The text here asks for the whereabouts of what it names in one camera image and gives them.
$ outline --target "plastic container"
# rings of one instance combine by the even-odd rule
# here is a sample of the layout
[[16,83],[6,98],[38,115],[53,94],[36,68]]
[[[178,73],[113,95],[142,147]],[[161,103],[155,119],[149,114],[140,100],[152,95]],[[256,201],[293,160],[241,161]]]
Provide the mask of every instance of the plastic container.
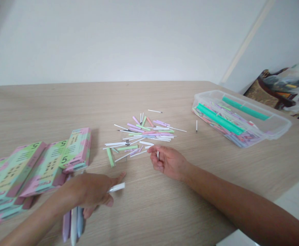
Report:
[[192,112],[240,148],[278,139],[291,121],[222,91],[196,94]]

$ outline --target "pencil box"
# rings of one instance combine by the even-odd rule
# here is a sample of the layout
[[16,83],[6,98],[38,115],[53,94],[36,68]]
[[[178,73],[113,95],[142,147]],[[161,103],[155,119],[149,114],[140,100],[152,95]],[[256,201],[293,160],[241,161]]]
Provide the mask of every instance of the pencil box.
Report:
[[18,194],[45,147],[44,142],[20,146],[5,160],[0,172],[0,204]]
[[0,204],[0,213],[3,213],[7,210],[17,208],[21,205],[23,205],[25,202],[24,197],[14,197],[10,200],[5,201],[4,203]]
[[60,168],[66,169],[86,161],[90,137],[91,130],[89,127],[72,131],[60,163]]
[[66,175],[59,167],[67,140],[49,144],[27,178],[20,196],[42,194],[64,184]]
[[34,200],[34,196],[30,196],[28,198],[25,198],[23,205],[20,205],[16,208],[9,209],[9,210],[6,210],[6,211],[3,211],[2,213],[0,213],[0,223],[20,214],[21,212],[23,212],[25,210],[30,209],[32,206],[33,200]]
[[87,136],[87,140],[88,140],[88,150],[87,150],[86,161],[82,162],[82,163],[79,163],[79,164],[76,164],[74,166],[70,166],[70,167],[65,168],[63,170],[64,174],[69,174],[69,173],[75,172],[77,170],[80,170],[80,169],[83,169],[83,168],[89,166],[90,144],[91,144],[91,135],[90,134]]

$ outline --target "purple stick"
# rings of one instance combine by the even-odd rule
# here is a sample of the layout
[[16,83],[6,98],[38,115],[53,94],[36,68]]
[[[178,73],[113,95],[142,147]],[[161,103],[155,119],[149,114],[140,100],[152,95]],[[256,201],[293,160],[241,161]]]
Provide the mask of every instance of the purple stick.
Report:
[[140,127],[135,126],[135,125],[133,125],[133,124],[129,124],[129,123],[128,123],[127,125],[128,125],[128,126],[131,126],[131,127],[133,127],[133,128],[139,129],[139,130],[141,129]]
[[160,122],[158,122],[158,121],[153,121],[155,124],[159,124],[159,125],[161,125],[161,126],[165,126],[165,127],[167,127],[167,125],[166,124],[162,124],[162,123],[160,123]]
[[140,125],[139,121],[136,119],[135,116],[133,116],[132,118],[135,120],[135,122],[136,122],[138,125]]
[[141,133],[145,132],[145,131],[138,130],[138,129],[133,128],[133,127],[129,127],[129,130],[131,130],[131,131],[133,131],[133,132],[141,132]]

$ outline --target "white stick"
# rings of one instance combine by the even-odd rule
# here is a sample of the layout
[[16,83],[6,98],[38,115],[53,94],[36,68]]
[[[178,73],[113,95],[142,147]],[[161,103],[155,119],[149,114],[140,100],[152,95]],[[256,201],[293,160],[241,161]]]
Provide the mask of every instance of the white stick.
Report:
[[145,151],[142,151],[142,152],[140,152],[140,153],[137,153],[137,154],[134,154],[134,155],[130,156],[130,158],[131,158],[131,157],[134,157],[134,156],[137,156],[137,155],[139,155],[139,154],[145,153],[145,152],[147,152],[147,150],[145,150]]
[[163,139],[158,139],[158,138],[151,138],[151,139],[159,140],[159,141],[164,141],[164,142],[170,142],[169,140],[163,140]]
[[108,148],[110,148],[110,149],[111,149],[111,148],[116,148],[116,147],[121,147],[121,146],[125,146],[125,145],[108,146]]
[[134,143],[137,143],[138,141],[141,141],[141,140],[143,140],[143,139],[145,139],[145,138],[141,138],[141,139],[139,139],[139,140],[137,140],[137,141],[135,141],[135,142],[132,142],[132,143],[130,143],[130,145],[133,145]]
[[132,152],[130,152],[130,153],[128,153],[128,154],[122,156],[121,158],[115,160],[114,162],[118,162],[118,161],[122,160],[123,158],[127,157],[127,156],[130,155],[131,153],[132,153]]
[[187,131],[184,131],[184,130],[180,130],[180,129],[177,129],[177,128],[173,128],[173,127],[171,127],[171,126],[170,126],[170,128],[171,128],[171,129],[174,129],[174,130],[177,130],[177,131],[181,131],[181,132],[187,132]]
[[153,128],[153,130],[170,130],[170,128],[162,127],[162,128]]
[[126,139],[129,139],[129,140],[131,140],[131,139],[136,139],[136,138],[140,138],[140,137],[142,137],[142,135],[136,135],[137,137],[128,137],[128,138],[123,138],[122,140],[126,140]]
[[140,141],[139,143],[140,144],[145,144],[145,145],[151,145],[151,146],[154,145],[153,143],[149,143],[149,142],[145,142],[145,141]]
[[162,138],[170,138],[170,139],[173,139],[173,138],[176,137],[176,136],[166,136],[166,135],[161,135],[160,137],[162,137]]
[[116,143],[106,143],[105,145],[106,146],[107,145],[117,145],[117,144],[123,144],[123,143],[127,144],[127,142],[116,142]]
[[169,142],[171,141],[170,138],[162,138],[162,137],[156,137],[157,139],[161,139],[161,140],[168,140]]
[[125,129],[125,130],[127,130],[127,128],[124,128],[124,127],[122,127],[122,126],[118,126],[118,125],[116,125],[116,124],[114,124],[115,126],[117,126],[117,127],[120,127],[120,128],[122,128],[122,129]]
[[137,133],[137,132],[131,132],[131,131],[124,131],[124,130],[119,130],[119,132]]
[[163,112],[160,112],[160,111],[155,111],[155,110],[149,110],[148,111],[152,111],[152,112],[158,112],[158,113],[163,113]]

